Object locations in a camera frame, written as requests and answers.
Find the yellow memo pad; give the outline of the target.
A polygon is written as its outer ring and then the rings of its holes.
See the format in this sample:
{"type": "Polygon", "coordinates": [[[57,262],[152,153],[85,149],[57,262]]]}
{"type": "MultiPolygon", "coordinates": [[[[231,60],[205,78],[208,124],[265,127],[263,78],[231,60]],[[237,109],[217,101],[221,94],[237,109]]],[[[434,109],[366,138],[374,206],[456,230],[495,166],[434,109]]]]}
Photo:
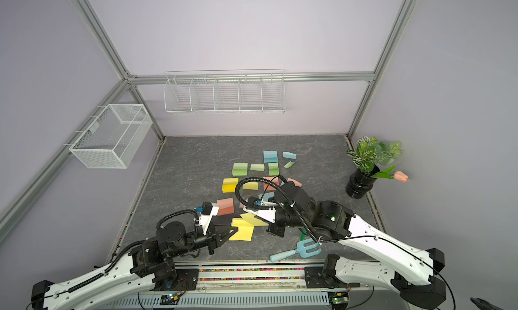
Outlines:
{"type": "Polygon", "coordinates": [[[239,183],[240,179],[238,177],[234,178],[225,178],[222,184],[222,192],[224,194],[233,193],[236,190],[236,186],[239,183]]]}
{"type": "Polygon", "coordinates": [[[237,227],[237,232],[230,237],[230,241],[252,241],[254,225],[242,218],[233,218],[232,227],[237,227]]]}

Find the red memo pad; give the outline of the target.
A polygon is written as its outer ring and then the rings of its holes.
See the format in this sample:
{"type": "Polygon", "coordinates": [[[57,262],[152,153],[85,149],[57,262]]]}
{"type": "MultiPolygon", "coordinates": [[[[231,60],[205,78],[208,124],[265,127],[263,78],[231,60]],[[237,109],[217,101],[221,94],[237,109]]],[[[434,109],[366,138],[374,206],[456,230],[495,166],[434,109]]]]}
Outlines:
{"type": "Polygon", "coordinates": [[[219,211],[217,213],[218,216],[225,216],[235,212],[233,198],[219,199],[216,203],[219,207],[219,211]]]}

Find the light blue memo pad front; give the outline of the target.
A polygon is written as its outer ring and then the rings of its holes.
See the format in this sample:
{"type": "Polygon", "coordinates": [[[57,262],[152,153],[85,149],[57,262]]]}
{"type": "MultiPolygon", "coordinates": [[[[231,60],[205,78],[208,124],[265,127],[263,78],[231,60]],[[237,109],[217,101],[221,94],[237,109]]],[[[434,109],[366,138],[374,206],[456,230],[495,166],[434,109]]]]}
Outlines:
{"type": "Polygon", "coordinates": [[[273,200],[275,199],[275,193],[273,191],[270,191],[270,192],[266,192],[264,195],[261,196],[260,200],[262,202],[273,202],[273,200]]]}

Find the light blue memo pad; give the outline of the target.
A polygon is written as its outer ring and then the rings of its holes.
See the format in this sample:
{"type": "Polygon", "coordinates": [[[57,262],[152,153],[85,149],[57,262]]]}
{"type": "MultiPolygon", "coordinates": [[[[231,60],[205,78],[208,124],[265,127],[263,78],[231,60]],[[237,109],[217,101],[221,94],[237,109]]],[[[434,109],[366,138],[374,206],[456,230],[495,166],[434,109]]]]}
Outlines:
{"type": "Polygon", "coordinates": [[[270,192],[266,192],[264,195],[261,196],[260,200],[262,202],[273,202],[273,200],[275,199],[275,193],[273,191],[270,191],[270,192]]]}
{"type": "Polygon", "coordinates": [[[263,152],[264,163],[277,163],[278,162],[278,152],[274,151],[264,151],[263,152]]]}

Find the torn yellow page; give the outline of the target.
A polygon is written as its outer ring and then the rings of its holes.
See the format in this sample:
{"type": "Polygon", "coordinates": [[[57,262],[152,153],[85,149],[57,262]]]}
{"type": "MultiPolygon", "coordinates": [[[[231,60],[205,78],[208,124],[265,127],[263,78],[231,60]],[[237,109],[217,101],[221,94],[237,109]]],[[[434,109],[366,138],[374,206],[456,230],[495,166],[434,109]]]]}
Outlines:
{"type": "Polygon", "coordinates": [[[244,221],[252,226],[268,226],[268,222],[262,221],[260,218],[256,218],[253,214],[246,213],[241,214],[240,216],[244,221]]]}
{"type": "Polygon", "coordinates": [[[258,186],[259,186],[258,182],[252,181],[252,182],[244,183],[242,186],[242,189],[243,190],[258,190],[258,186]]]}

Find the salmon memo pad front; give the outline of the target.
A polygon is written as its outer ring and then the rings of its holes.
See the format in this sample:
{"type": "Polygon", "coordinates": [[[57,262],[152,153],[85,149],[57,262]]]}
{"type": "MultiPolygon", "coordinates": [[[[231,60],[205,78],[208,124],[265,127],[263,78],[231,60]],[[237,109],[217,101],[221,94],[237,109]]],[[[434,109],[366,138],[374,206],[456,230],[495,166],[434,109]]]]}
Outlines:
{"type": "Polygon", "coordinates": [[[264,180],[268,181],[268,183],[264,184],[265,191],[273,191],[275,190],[275,186],[279,186],[280,179],[278,177],[264,177],[264,180]]]}

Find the light green memo pad small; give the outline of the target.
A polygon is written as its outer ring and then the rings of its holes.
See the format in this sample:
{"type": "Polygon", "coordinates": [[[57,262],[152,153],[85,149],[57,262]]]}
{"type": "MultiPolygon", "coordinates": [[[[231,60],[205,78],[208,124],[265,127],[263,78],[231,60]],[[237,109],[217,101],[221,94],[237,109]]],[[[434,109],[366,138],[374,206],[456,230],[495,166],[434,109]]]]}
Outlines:
{"type": "Polygon", "coordinates": [[[271,177],[278,176],[280,174],[279,164],[278,163],[269,163],[268,164],[268,173],[271,177]]]}

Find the torn light blue page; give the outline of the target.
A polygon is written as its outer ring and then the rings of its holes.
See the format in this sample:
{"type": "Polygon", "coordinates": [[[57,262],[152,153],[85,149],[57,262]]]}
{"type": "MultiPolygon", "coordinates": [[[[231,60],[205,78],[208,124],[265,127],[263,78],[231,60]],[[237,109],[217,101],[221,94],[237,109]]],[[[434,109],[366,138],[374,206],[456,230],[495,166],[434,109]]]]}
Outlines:
{"type": "Polygon", "coordinates": [[[291,160],[297,159],[297,155],[294,153],[291,153],[291,152],[283,152],[282,155],[283,155],[283,158],[285,158],[285,159],[291,159],[291,160]]]}

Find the light green memo pad front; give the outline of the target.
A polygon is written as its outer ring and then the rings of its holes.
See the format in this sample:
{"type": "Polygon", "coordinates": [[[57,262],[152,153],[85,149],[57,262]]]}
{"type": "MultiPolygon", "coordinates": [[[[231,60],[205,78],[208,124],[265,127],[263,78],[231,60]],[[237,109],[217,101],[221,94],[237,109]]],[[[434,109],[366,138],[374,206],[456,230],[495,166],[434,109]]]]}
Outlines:
{"type": "Polygon", "coordinates": [[[248,175],[248,163],[234,163],[232,175],[234,177],[246,177],[248,175]]]}

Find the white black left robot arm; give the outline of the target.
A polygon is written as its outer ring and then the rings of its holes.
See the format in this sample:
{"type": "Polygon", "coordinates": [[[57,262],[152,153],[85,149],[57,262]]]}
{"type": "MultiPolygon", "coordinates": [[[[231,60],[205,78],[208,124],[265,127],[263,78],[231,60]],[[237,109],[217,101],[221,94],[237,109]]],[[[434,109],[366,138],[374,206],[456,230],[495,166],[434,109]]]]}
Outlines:
{"type": "Polygon", "coordinates": [[[155,237],[129,244],[105,266],[63,283],[36,283],[27,309],[93,309],[156,288],[188,291],[188,276],[174,259],[204,248],[213,253],[237,232],[235,226],[196,225],[191,232],[181,222],[158,226],[155,237]]]}

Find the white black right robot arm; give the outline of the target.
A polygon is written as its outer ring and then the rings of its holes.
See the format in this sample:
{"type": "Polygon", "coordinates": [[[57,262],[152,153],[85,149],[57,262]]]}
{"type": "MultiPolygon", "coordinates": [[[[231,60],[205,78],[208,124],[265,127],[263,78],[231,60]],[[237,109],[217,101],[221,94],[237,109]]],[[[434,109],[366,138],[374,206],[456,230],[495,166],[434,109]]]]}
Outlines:
{"type": "Polygon", "coordinates": [[[421,309],[438,309],[452,293],[441,276],[445,267],[441,250],[402,243],[338,202],[316,201],[292,181],[248,177],[236,185],[235,194],[244,211],[267,222],[273,235],[282,237],[287,227],[304,229],[318,247],[340,244],[372,258],[353,261],[329,254],[321,269],[306,269],[309,285],[381,287],[421,309]]]}

